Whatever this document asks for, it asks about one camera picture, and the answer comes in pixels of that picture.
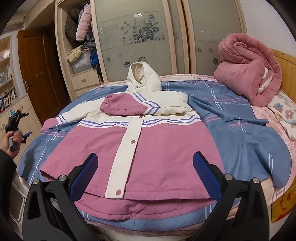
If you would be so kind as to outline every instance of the wardrobe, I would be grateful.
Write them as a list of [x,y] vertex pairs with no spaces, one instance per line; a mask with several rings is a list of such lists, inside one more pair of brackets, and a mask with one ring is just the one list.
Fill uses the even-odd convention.
[[213,75],[219,42],[247,31],[239,0],[90,0],[101,74],[74,73],[64,28],[69,11],[85,3],[56,0],[55,6],[57,47],[72,100],[102,83],[126,80],[130,64],[138,61],[160,76]]

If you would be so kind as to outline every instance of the sliding wardrobe door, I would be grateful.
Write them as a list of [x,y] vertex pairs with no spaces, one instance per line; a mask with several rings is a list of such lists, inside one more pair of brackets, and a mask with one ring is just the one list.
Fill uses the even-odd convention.
[[173,25],[178,74],[189,74],[186,22],[181,0],[168,0]]
[[214,75],[218,45],[232,33],[246,33],[239,0],[182,0],[187,20],[191,73]]
[[177,73],[168,0],[92,0],[91,3],[104,82],[126,80],[130,64],[138,61],[147,62],[159,75]]

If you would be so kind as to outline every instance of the jacket hood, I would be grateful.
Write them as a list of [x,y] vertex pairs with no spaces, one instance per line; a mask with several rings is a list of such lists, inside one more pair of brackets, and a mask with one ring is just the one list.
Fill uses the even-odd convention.
[[145,93],[161,91],[159,75],[146,62],[130,65],[127,78],[128,93]]

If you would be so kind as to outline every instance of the human hand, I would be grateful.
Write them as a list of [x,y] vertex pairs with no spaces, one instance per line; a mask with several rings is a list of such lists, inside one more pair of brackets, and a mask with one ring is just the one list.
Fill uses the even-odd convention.
[[[17,145],[17,148],[15,151],[10,151],[9,149],[9,138],[12,137],[13,142],[15,142],[15,144]],[[18,131],[18,132],[14,132],[14,131],[9,131],[6,133],[6,135],[4,136],[4,143],[2,146],[2,150],[9,155],[12,159],[14,159],[18,153],[20,152],[20,142],[22,141],[22,132]]]

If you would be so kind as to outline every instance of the rolled pink comforter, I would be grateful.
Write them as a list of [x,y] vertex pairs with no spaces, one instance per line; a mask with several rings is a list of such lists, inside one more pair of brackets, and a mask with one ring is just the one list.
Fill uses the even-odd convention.
[[223,39],[218,48],[222,63],[215,78],[251,105],[266,106],[277,94],[282,72],[272,51],[259,40],[242,33]]

